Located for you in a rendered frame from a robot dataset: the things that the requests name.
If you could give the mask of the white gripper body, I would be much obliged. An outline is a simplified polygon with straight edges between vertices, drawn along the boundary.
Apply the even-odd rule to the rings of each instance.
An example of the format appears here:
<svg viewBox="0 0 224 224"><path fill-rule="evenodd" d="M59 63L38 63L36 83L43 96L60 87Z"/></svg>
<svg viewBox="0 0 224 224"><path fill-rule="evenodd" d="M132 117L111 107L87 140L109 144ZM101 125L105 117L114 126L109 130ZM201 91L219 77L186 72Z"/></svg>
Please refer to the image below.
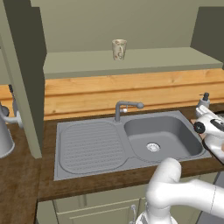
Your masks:
<svg viewBox="0 0 224 224"><path fill-rule="evenodd" d="M209 120L216 119L217 115L214 114L209 108L204 105L200 105L196 108L196 117L197 118L207 118Z"/></svg>

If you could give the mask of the beige patterned mug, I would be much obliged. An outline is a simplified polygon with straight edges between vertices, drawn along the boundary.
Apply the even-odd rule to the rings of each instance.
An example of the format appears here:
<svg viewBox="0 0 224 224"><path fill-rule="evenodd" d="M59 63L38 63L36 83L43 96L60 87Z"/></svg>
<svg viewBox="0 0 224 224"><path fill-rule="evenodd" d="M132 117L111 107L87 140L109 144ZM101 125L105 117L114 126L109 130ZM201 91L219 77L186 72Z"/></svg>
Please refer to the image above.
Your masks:
<svg viewBox="0 0 224 224"><path fill-rule="evenodd" d="M114 39L112 51L114 60L123 60L126 53L127 41L125 39Z"/></svg>

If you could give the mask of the silver kettle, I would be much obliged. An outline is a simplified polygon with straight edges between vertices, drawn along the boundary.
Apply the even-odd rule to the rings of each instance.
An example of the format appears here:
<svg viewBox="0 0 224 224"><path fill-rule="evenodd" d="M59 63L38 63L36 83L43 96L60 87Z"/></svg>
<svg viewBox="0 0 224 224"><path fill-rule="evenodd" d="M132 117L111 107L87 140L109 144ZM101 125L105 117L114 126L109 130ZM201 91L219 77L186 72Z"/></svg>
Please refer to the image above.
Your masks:
<svg viewBox="0 0 224 224"><path fill-rule="evenodd" d="M16 102L12 85L9 85L9 90L13 100L12 107L14 116L9 117L10 114L9 109L6 106L3 106L2 103L0 102L0 158L5 158L9 156L15 148L15 143L12 139L10 130L7 128L6 123L9 124L17 123L21 129L24 127L21 115L18 110L18 105Z"/></svg>

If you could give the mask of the grey soap dispenser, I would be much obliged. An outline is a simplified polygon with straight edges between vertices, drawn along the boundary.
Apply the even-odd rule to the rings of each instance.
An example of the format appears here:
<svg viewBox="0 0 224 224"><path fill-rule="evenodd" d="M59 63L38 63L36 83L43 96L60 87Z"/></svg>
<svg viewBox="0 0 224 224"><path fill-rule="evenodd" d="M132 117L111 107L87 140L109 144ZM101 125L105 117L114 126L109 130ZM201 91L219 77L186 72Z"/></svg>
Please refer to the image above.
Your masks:
<svg viewBox="0 0 224 224"><path fill-rule="evenodd" d="M199 100L198 106L201 105L205 106L206 108L209 108L210 106L210 100L209 100L209 93L205 92L202 96L202 98Z"/></svg>

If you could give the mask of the grey tap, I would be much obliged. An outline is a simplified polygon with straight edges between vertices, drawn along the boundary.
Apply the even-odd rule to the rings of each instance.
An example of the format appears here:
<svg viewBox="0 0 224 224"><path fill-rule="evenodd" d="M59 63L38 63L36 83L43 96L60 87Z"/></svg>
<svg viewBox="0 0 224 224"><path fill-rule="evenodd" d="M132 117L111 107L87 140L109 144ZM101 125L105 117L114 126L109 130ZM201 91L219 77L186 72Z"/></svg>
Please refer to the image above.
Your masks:
<svg viewBox="0 0 224 224"><path fill-rule="evenodd" d="M136 101L119 101L115 105L115 121L118 123L120 122L120 107L121 106L134 106L138 109L143 109L144 104L142 102L136 102Z"/></svg>

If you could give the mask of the grey sink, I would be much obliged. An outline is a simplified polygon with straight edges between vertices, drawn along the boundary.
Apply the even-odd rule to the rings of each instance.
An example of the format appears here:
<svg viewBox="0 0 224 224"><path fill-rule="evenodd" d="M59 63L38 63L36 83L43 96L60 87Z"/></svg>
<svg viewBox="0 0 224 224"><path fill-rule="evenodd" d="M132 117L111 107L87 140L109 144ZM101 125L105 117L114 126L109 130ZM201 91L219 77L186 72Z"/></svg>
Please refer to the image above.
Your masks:
<svg viewBox="0 0 224 224"><path fill-rule="evenodd" d="M54 178L75 179L158 165L166 158L209 158L180 111L57 124Z"/></svg>

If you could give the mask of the olive wall cabinet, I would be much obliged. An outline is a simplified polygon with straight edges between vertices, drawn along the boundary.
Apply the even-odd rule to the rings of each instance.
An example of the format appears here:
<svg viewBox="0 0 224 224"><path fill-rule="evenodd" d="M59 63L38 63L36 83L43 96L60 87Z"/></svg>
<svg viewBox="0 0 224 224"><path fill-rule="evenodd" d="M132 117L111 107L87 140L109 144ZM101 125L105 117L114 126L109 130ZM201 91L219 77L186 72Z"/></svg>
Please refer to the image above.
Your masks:
<svg viewBox="0 0 224 224"><path fill-rule="evenodd" d="M40 9L47 79L220 68L191 48L199 7L224 0L31 0ZM112 41L125 39L123 60Z"/></svg>

